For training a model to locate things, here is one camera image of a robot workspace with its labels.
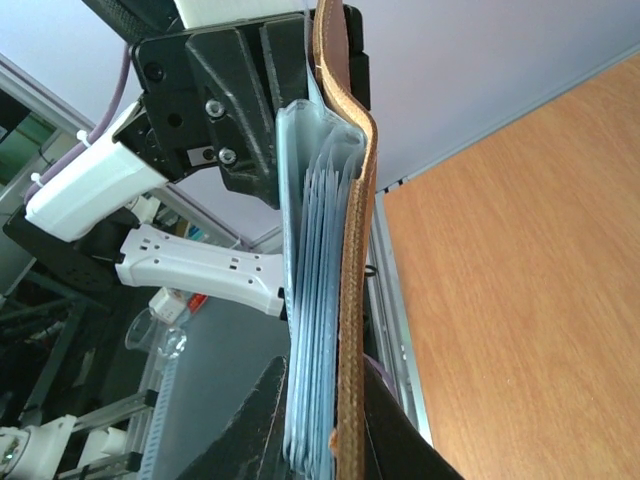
red object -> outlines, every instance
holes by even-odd
[[[206,295],[203,295],[201,293],[195,293],[189,299],[189,303],[187,303],[187,308],[189,309],[192,315],[196,313],[198,310],[200,310],[200,307],[204,305],[204,302],[207,301],[207,298],[208,297]]]

clear plastic cup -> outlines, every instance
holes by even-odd
[[[167,359],[177,358],[186,343],[187,334],[182,328],[156,319],[149,308],[134,318],[124,339],[127,350],[155,353]]]

wood tabletop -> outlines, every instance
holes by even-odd
[[[640,55],[385,196],[434,445],[640,478]]]

wooden table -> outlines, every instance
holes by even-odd
[[[385,196],[435,447],[640,478],[640,55]]]

brown leather cover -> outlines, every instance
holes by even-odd
[[[337,478],[364,477],[364,268],[376,185],[378,130],[351,95],[349,43],[341,0],[319,0],[313,29],[316,79],[327,105],[367,136],[364,165],[349,194],[340,283]]]

